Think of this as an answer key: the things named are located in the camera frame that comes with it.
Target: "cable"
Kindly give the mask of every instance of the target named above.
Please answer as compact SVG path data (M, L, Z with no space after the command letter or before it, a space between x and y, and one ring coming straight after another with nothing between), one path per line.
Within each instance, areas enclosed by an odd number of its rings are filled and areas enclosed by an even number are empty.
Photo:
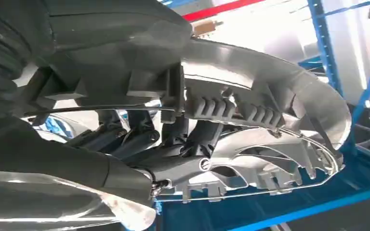
M175 111L171 107L144 107L144 106L127 106L127 105L96 105L96 106L83 106L83 107L67 107L41 110L36 112L26 112L24 116L37 116L42 114L62 113L62 112L79 112L79 111L93 111L93 110L138 110L138 111Z

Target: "red stripe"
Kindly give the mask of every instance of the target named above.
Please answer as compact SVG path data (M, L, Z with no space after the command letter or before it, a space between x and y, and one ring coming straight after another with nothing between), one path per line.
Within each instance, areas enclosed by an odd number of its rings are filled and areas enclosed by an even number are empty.
M193 22L193 21L196 21L196 20L199 20L199 19L214 16L218 13L222 13L222 12L225 12L225 11L231 11L231 10L234 10L234 9L237 9L237 8L240 8L240 7L244 7L244 6L247 6L247 5L251 5L251 4L254 4L254 3L258 3L258 2L261 2L261 1L264 1L264 0L237 0L237 1L226 3L226 4L223 4L223 5L220 5L220 6L215 6L215 7L207 8L207 9L204 9L204 10L201 10L201 11L189 13L189 14L183 15L183 18L190 21L190 22Z

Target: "curved metal plate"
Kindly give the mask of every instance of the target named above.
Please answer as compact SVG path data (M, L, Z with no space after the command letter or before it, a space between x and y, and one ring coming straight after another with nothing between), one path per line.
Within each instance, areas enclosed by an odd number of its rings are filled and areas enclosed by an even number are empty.
M306 114L320 121L335 149L349 135L351 115L345 100L331 86L297 65L257 51L202 39L190 41L184 50L183 63L188 78L246 88L251 88L255 81L265 82L278 93L275 100L280 109L297 97Z

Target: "blue metal rack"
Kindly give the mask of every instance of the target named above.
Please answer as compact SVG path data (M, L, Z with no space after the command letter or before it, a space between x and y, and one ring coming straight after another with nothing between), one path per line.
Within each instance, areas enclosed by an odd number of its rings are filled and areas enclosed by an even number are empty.
M306 69L323 66L329 83L342 95L325 17L370 5L370 1L328 13L324 12L321 0L308 0L308 3L320 56L306 60L300 65ZM358 121L364 109L365 100L369 97L370 80L353 112L353 125ZM252 231L370 199L370 151L356 147L354 141L345 145L341 151L345 156L345 169L322 187L297 190L278 196L263 194L233 198L220 203L207 201L193 201L186 205L164 203L163 230ZM303 180L304 183L310 181L310 179ZM229 193L251 191L252 189L249 188Z

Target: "bolt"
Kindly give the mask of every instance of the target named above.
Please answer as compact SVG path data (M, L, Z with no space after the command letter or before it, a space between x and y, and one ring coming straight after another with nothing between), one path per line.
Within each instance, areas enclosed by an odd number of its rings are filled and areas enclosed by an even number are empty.
M159 133L158 132L153 132L149 135L149 138L152 142L155 142L159 139Z
M120 131L120 132L118 132L118 133L117 133L116 137L117 137L117 138L120 138L121 136L125 135L125 133L127 133L127 132L125 132L125 131Z
M211 168L211 162L208 158L203 158L199 162L199 168L201 171L206 172Z

